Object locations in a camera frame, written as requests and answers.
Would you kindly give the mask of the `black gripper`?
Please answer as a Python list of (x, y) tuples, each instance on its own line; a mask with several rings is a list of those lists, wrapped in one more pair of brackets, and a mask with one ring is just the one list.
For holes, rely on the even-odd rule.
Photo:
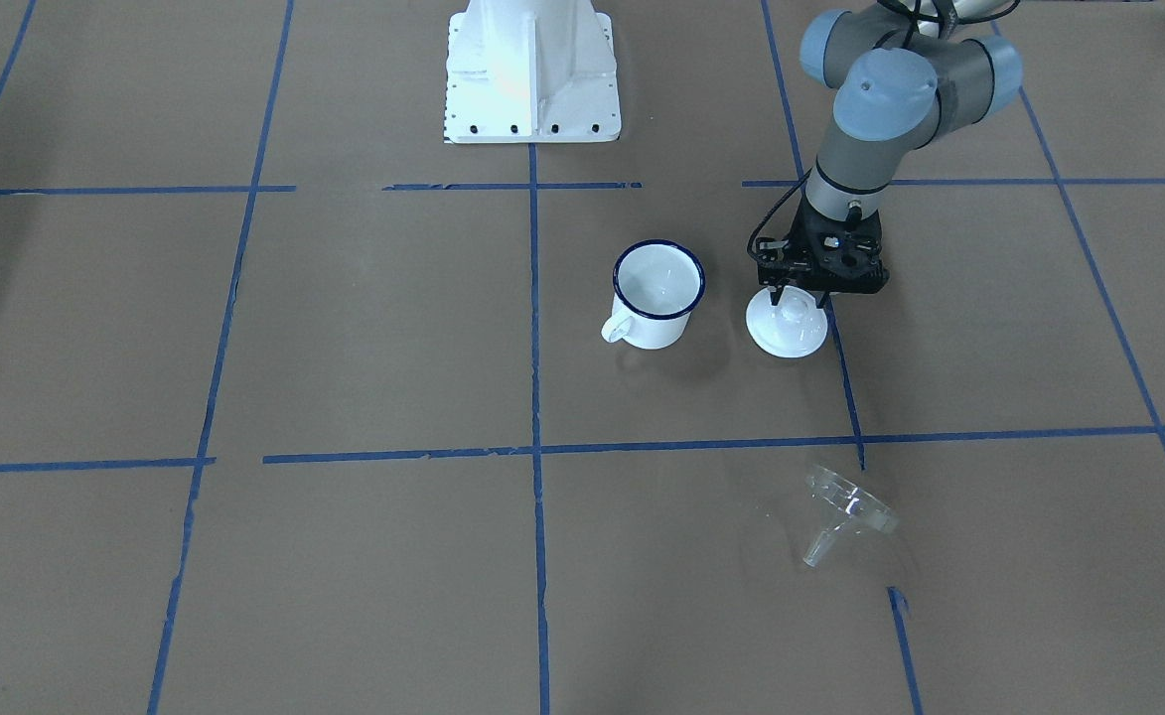
[(779, 307), (788, 286), (821, 293), (819, 311), (832, 311), (833, 293), (877, 293), (888, 281), (882, 238), (878, 213), (840, 221), (800, 204), (786, 235), (769, 238), (755, 231), (760, 285), (769, 288), (772, 307)]

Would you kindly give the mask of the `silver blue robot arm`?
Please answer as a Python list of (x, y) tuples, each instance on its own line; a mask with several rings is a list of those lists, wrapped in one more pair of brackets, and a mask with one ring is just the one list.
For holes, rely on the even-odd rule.
[(764, 298), (802, 289), (826, 302), (887, 285), (880, 208), (903, 160), (1000, 112), (1023, 84), (1009, 41), (955, 31), (1014, 10), (1014, 1), (877, 1), (822, 12), (805, 28), (802, 68), (835, 95), (813, 167), (788, 190), (799, 198), (790, 231), (747, 240)]

